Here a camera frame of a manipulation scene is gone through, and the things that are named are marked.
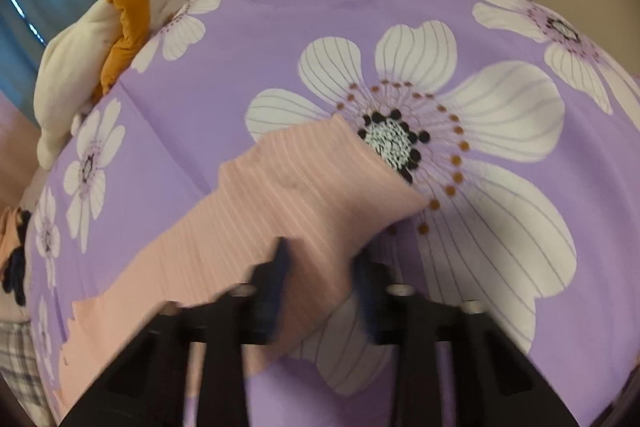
flower print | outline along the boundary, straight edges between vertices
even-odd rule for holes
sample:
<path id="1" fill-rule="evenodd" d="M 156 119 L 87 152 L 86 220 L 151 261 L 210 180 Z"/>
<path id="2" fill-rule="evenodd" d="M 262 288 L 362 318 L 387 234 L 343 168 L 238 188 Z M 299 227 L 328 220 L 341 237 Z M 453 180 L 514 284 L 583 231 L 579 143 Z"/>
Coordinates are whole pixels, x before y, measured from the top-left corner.
<path id="1" fill-rule="evenodd" d="M 56 226 L 56 200 L 51 188 L 45 188 L 38 200 L 34 216 L 36 226 L 36 248 L 45 261 L 47 268 L 47 286 L 56 285 L 56 263 L 60 255 L 60 232 Z"/>
<path id="2" fill-rule="evenodd" d="M 245 123 L 258 140 L 272 130 L 340 114 L 430 202 L 412 218 L 430 298 L 448 305 L 484 301 L 528 351 L 535 301 L 560 293 L 574 276 L 574 242 L 537 187 L 486 159 L 544 159 L 558 143 L 564 103 L 548 74 L 519 60 L 489 65 L 445 90 L 457 57 L 456 40 L 442 22 L 396 25 L 378 41 L 377 78 L 367 82 L 354 42 L 318 39 L 302 52 L 298 74 L 320 105 L 267 89 L 250 104 Z M 341 308 L 332 319 L 350 316 Z M 355 353 L 339 361 L 340 374 L 349 378 L 330 378 L 334 389 L 352 393 L 370 381 L 382 354 L 360 357 L 351 341 L 345 347 L 349 320 L 343 326 L 327 330 L 335 334 L 325 331 L 316 347 L 320 353 L 333 343 L 339 357 Z M 351 336 L 357 344 L 359 337 Z M 337 375 L 336 360 L 321 358 L 329 360 L 319 367 L 321 374 Z"/>
<path id="3" fill-rule="evenodd" d="M 49 334 L 49 321 L 47 314 L 47 303 L 44 297 L 40 298 L 40 305 L 38 308 L 38 329 L 37 329 L 37 341 L 40 344 L 40 349 L 36 350 L 38 360 L 44 365 L 49 375 L 49 380 L 53 380 L 53 366 L 51 365 L 51 354 L 53 348 L 51 344 L 51 336 Z"/>
<path id="4" fill-rule="evenodd" d="M 149 42 L 140 50 L 131 63 L 131 67 L 138 73 L 143 73 L 149 67 L 156 55 L 160 41 L 162 56 L 165 60 L 177 60 L 182 57 L 191 44 L 200 42 L 207 30 L 204 22 L 194 17 L 203 13 L 213 12 L 220 6 L 221 0 L 189 0 L 180 11 Z"/>
<path id="5" fill-rule="evenodd" d="M 545 62 L 565 83 L 588 94 L 607 114 L 613 109 L 602 79 L 640 129 L 640 87 L 620 64 L 558 13 L 527 0 L 484 0 L 473 16 L 481 25 L 509 30 L 546 44 Z"/>
<path id="6" fill-rule="evenodd" d="M 124 138 L 124 126 L 114 127 L 121 106 L 114 98 L 105 108 L 102 121 L 99 110 L 87 117 L 76 142 L 79 160 L 71 162 L 65 171 L 65 192 L 73 195 L 66 222 L 73 239 L 80 235 L 82 253 L 86 252 L 90 216 L 98 219 L 104 204 L 107 178 L 103 169 L 111 163 Z"/>

pink cloth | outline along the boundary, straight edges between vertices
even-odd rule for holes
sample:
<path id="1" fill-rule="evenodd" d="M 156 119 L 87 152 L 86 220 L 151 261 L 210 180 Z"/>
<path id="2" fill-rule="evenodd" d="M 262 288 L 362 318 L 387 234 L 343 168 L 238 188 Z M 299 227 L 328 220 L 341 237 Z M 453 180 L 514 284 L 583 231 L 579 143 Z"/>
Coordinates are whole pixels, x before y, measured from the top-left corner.
<path id="1" fill-rule="evenodd" d="M 62 416 L 162 303 L 212 300 L 267 260 L 283 236 L 293 263 L 278 340 L 244 352 L 248 373 L 262 370 L 345 300 L 353 255 L 428 204 L 340 116 L 264 136 L 220 168 L 218 187 L 105 293 L 74 304 L 56 393 Z"/>

